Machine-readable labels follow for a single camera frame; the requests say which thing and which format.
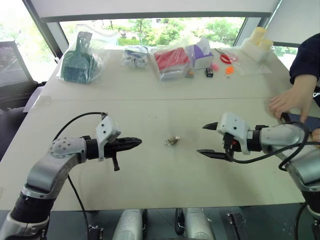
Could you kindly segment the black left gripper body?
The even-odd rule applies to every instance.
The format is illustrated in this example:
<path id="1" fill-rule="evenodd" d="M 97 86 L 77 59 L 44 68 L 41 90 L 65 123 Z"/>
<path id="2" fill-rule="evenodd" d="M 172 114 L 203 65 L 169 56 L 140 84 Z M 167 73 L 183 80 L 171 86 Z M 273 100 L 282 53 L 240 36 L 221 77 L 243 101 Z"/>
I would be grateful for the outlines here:
<path id="1" fill-rule="evenodd" d="M 120 170 L 118 160 L 117 160 L 117 152 L 119 150 L 119 140 L 115 140 L 114 142 L 107 143 L 104 146 L 104 158 L 112 159 L 113 169 L 115 172 Z"/>

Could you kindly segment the person's bare hand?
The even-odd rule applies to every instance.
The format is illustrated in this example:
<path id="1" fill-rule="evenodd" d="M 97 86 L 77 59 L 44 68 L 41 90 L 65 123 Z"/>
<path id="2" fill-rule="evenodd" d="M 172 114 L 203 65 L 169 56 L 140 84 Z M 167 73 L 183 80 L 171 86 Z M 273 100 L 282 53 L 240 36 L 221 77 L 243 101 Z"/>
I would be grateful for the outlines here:
<path id="1" fill-rule="evenodd" d="M 312 142 L 317 142 L 316 145 L 318 148 L 320 147 L 320 129 L 315 129 L 311 134 Z"/>
<path id="2" fill-rule="evenodd" d="M 280 119 L 282 113 L 291 109 L 300 109 L 299 119 L 304 123 L 308 117 L 317 81 L 317 77 L 310 74 L 298 75 L 289 90 L 270 101 L 270 111 Z"/>

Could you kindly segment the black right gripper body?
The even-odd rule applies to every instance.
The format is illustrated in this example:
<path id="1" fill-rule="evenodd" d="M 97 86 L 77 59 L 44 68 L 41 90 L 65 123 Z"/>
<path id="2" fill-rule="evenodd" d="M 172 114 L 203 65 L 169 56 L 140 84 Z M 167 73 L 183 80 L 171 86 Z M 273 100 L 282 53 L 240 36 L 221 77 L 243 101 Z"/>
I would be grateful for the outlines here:
<path id="1" fill-rule="evenodd" d="M 240 162 L 234 158 L 234 152 L 242 151 L 240 143 L 230 133 L 225 133 L 223 136 L 224 158 L 228 162 Z"/>

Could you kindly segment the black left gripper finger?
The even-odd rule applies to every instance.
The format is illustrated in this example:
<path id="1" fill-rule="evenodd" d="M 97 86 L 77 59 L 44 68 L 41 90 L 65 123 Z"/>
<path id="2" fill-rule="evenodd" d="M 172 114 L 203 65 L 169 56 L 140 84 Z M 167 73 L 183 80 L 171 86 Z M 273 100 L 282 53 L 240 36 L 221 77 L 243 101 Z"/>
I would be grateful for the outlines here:
<path id="1" fill-rule="evenodd" d="M 116 147 L 116 151 L 117 152 L 123 152 L 123 151 L 128 151 L 131 150 L 133 148 L 136 148 L 137 146 L 139 146 L 139 143 L 126 143 L 126 144 L 119 144 Z"/>
<path id="2" fill-rule="evenodd" d="M 142 140 L 137 137 L 121 137 L 117 139 L 120 145 L 140 145 Z"/>

